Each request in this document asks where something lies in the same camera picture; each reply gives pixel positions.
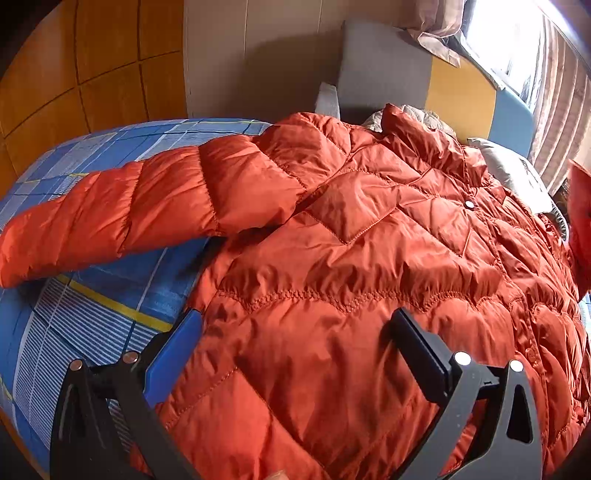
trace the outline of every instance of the gray pillow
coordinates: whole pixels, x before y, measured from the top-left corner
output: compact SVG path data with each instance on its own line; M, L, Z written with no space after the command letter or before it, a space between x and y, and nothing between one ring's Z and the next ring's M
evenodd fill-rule
M468 138L468 144L480 150L490 174L515 193L532 213L552 211L552 199L540 175L528 160L483 138Z

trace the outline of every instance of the bed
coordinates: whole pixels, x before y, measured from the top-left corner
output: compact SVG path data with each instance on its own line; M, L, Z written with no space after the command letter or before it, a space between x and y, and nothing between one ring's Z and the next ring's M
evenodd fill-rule
M86 135L40 157L0 201L0 229L31 206L69 192L88 172L268 124L243 119L148 122ZM34 461L49 471L51 424L70 361L109 364L171 328L196 281L207 239L0 289L0 408ZM198 338L199 328L194 328ZM110 410L129 448L116 403Z

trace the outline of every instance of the window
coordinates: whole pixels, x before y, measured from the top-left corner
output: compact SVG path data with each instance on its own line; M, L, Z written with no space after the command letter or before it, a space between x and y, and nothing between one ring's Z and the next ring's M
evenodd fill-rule
M543 32L532 0L468 0L462 31L483 67L533 109Z

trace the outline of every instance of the beige wall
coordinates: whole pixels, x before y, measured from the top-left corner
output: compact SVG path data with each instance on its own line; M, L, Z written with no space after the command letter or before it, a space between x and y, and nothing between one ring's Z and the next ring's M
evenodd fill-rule
M189 116L276 121L338 76L347 17L396 24L405 0L185 0Z

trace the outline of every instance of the rivet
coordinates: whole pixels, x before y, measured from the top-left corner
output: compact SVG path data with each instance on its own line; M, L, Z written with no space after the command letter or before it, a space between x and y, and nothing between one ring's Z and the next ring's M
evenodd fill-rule
M466 352L456 352L453 359L458 365L463 365L464 367L470 365L470 362L472 362L472 358Z
M133 350L129 351L129 352L125 352L123 354L123 361L126 364L134 364L138 361L139 358L139 353L138 352L134 352Z
M523 364L519 360L511 360L509 366L514 372L519 373L523 371Z
M79 358L70 362L70 370L73 372L77 372L80 368L82 368L82 360Z

